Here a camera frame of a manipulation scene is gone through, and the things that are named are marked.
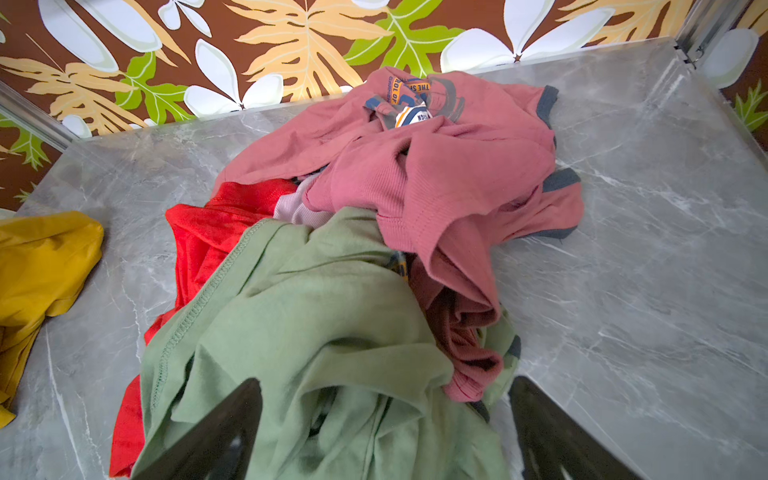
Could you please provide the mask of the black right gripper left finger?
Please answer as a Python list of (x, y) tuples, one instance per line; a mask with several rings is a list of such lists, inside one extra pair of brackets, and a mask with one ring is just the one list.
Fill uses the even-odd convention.
[(231, 479), (246, 477), (263, 408), (260, 382), (241, 383), (205, 418), (136, 479)]

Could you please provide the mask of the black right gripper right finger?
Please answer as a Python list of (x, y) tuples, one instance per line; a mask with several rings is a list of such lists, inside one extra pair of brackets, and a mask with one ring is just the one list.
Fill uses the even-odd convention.
[(525, 479), (640, 479), (531, 379), (516, 377), (508, 396)]

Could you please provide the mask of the yellow cloth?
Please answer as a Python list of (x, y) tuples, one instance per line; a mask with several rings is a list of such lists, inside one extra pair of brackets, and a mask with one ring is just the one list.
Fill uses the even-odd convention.
[(1, 222), (1, 426), (48, 317), (66, 313), (100, 261), (104, 228), (80, 212)]

